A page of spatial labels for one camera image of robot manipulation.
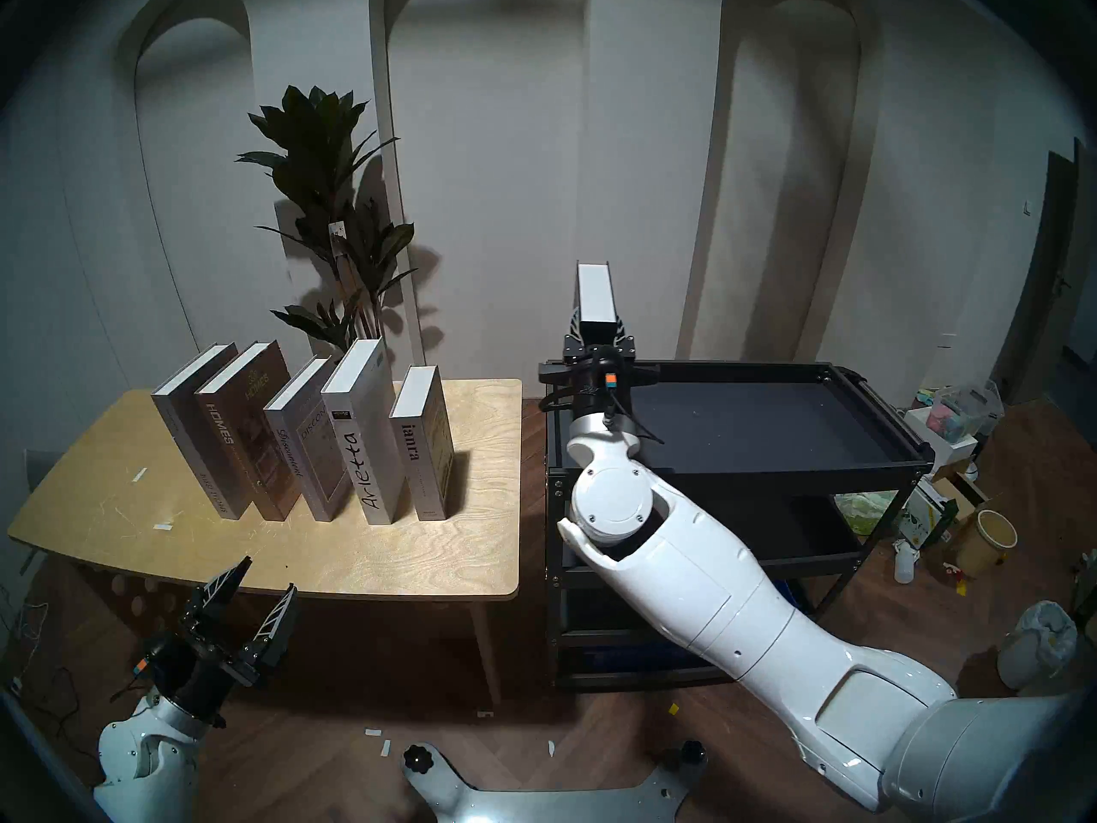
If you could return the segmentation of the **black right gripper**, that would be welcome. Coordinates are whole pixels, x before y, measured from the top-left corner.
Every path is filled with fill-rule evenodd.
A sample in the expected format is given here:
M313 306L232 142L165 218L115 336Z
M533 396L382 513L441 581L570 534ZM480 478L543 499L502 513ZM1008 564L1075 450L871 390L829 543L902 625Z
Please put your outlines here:
M539 381L550 390L539 402L539 410L568 409L575 420L591 414L633 419L632 390L656 384L658 368L636 362L634 337L620 315L610 343L579 341L584 341L580 313L572 312L563 361L540 368Z

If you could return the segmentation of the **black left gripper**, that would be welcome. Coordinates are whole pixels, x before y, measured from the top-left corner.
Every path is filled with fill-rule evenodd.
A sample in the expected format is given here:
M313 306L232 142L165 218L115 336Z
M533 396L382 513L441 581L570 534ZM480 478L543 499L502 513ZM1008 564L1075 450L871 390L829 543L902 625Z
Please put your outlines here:
M133 666L134 686L146 684L154 696L207 728L226 728L223 707L233 690L265 684L267 670L276 668L296 625L298 590L290 583L253 636L239 644L229 639L222 619L251 564L245 555L197 585L177 625L147 636Z

